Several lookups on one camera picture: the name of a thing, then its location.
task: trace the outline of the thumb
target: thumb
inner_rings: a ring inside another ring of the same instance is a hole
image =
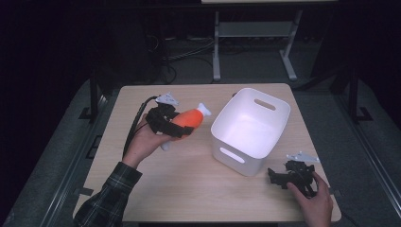
[[[302,194],[302,192],[298,189],[294,183],[287,183],[288,190],[291,191],[292,195],[295,197],[297,202],[303,206],[303,204],[307,201],[307,198]]]

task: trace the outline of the finger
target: finger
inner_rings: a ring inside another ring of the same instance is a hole
[[[313,178],[315,181],[319,184],[319,186],[325,186],[328,187],[327,183],[322,179],[322,177],[317,173],[317,172],[312,172]]]
[[[318,184],[318,192],[329,194],[327,182],[325,182],[324,179],[322,179],[322,177],[316,172],[313,172],[312,175]]]
[[[307,201],[307,198],[302,194],[302,192],[298,189],[297,186],[295,186],[293,183],[287,183],[288,190],[291,191],[292,195],[295,197],[298,203],[300,203],[301,206]]]

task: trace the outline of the white plastic part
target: white plastic part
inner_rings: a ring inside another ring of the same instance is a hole
[[[163,143],[160,146],[160,148],[162,148],[162,150],[164,150],[164,151],[168,151],[170,149],[170,144],[171,144],[171,141],[167,141],[167,142]]]
[[[203,103],[200,103],[200,105],[197,108],[198,111],[200,111],[203,116],[211,115],[212,113],[204,106]]]
[[[157,101],[157,102],[160,102],[160,103],[169,104],[169,105],[175,105],[175,106],[178,106],[178,104],[179,104],[179,101],[177,101],[177,100],[171,95],[171,93],[167,93],[167,94],[158,96],[158,97],[156,98],[156,101]]]
[[[295,155],[287,155],[289,160],[297,161],[297,162],[309,162],[309,163],[320,163],[321,160],[318,157],[313,157],[311,155],[305,154],[300,151]]]
[[[213,156],[244,176],[255,175],[281,137],[289,112],[281,99],[252,88],[240,90],[212,125]]]

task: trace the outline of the hand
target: hand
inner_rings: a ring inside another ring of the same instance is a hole
[[[155,149],[172,138],[166,134],[155,134],[145,118],[146,114],[142,116],[141,122],[136,127],[136,134],[122,160],[124,164],[133,168],[137,168],[139,163],[149,157]]]
[[[312,174],[318,184],[315,197],[307,199],[293,183],[287,183],[287,187],[300,204],[305,222],[309,227],[330,226],[333,200],[330,197],[328,185],[316,172]]]

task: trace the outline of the black cable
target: black cable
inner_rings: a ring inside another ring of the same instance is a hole
[[[130,132],[128,133],[127,140],[126,140],[126,143],[125,143],[125,145],[124,145],[123,157],[124,157],[124,155],[125,155],[126,152],[127,152],[128,146],[130,145],[130,142],[131,142],[133,136],[136,134],[136,132],[137,132],[139,129],[142,128],[142,127],[141,127],[141,128],[139,128],[138,130],[135,130],[135,129],[136,129],[136,126],[138,125],[138,122],[139,122],[139,119],[140,119],[142,113],[144,112],[145,108],[146,108],[147,105],[148,105],[148,102],[150,102],[151,100],[156,99],[156,98],[157,98],[157,96],[152,96],[152,97],[148,98],[144,103],[141,104],[141,107],[139,108],[139,111],[138,111],[138,113],[136,114],[135,119],[134,119],[133,122],[132,122],[132,125],[131,125],[131,128],[130,128]]]
[[[139,127],[138,129],[136,129],[136,131],[133,132],[133,136],[135,137],[135,134],[136,134],[138,131],[140,131],[142,128],[144,128],[146,125],[148,125],[148,122],[145,123],[145,124],[143,124],[143,125],[141,125],[141,127]]]
[[[162,66],[165,66],[167,68],[168,74],[170,74],[170,71],[172,71],[173,78],[171,80],[168,80],[166,73],[161,72],[161,80],[165,85],[171,84],[172,82],[174,82],[174,80],[177,77],[177,70],[170,64],[166,64],[166,65],[162,65]]]
[[[197,49],[191,50],[189,52],[183,53],[183,54],[179,54],[176,56],[172,56],[172,57],[163,57],[162,60],[164,61],[174,61],[174,60],[179,60],[179,59],[183,59],[185,57],[188,56],[193,56],[193,55],[197,55],[197,54],[202,54],[202,53],[206,53],[207,51],[211,50],[214,46],[214,42],[211,41],[209,44],[199,47]]]
[[[204,62],[206,62],[210,67],[213,68],[213,64],[212,64],[210,61],[208,61],[208,60],[206,60],[206,59],[204,59],[204,58],[201,58],[201,57],[195,57],[195,56],[193,56],[193,57],[184,57],[184,58],[180,59],[180,61],[183,61],[183,60],[191,60],[191,59],[204,61]]]

